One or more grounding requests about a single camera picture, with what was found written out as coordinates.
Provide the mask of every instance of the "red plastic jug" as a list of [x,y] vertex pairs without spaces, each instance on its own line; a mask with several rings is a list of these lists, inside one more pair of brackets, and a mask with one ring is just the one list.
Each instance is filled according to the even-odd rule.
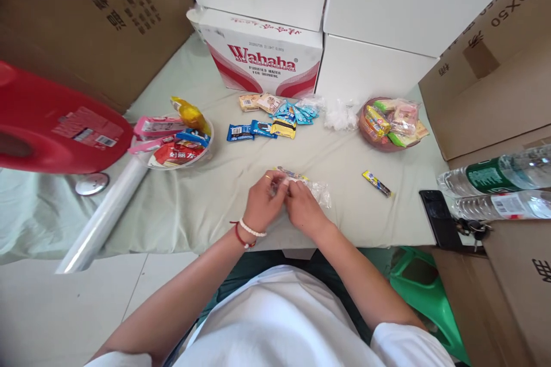
[[131,139],[132,127],[111,108],[0,61],[0,167],[98,172],[119,159]]

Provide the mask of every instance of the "floor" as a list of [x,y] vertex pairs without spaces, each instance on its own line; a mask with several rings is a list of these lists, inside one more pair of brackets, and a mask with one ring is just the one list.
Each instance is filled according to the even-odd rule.
[[55,275],[57,261],[0,266],[0,366],[82,366],[115,328],[196,258],[135,254]]

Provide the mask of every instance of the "wahaha logo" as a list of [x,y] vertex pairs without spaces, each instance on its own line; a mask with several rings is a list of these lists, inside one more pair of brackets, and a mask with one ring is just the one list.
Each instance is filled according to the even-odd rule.
[[277,59],[275,59],[273,57],[265,57],[260,53],[249,54],[249,49],[247,48],[242,49],[239,46],[232,46],[232,45],[228,45],[228,47],[230,48],[231,53],[233,53],[237,61],[240,61],[243,63],[255,64],[259,66],[277,68],[281,70],[287,70],[289,72],[296,71],[296,68],[293,62],[287,62],[282,58],[280,58],[280,56],[278,56]]

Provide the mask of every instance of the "white t-shirt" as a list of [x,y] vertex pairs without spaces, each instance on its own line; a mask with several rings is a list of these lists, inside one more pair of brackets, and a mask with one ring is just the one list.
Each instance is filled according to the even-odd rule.
[[[437,339],[413,326],[380,324],[371,347],[340,300],[318,279],[273,267],[220,302],[189,340],[184,366],[453,366]],[[105,354],[87,367],[150,367],[148,354]]]

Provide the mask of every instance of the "white bead bracelet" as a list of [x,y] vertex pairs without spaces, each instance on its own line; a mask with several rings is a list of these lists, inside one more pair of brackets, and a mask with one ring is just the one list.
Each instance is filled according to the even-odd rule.
[[247,225],[245,225],[245,223],[243,222],[243,218],[241,218],[241,220],[239,221],[239,224],[243,227],[243,229],[245,231],[247,231],[248,233],[251,233],[253,234],[254,236],[257,236],[257,237],[265,237],[267,235],[266,232],[256,232],[254,230],[252,230],[251,228],[249,228]]

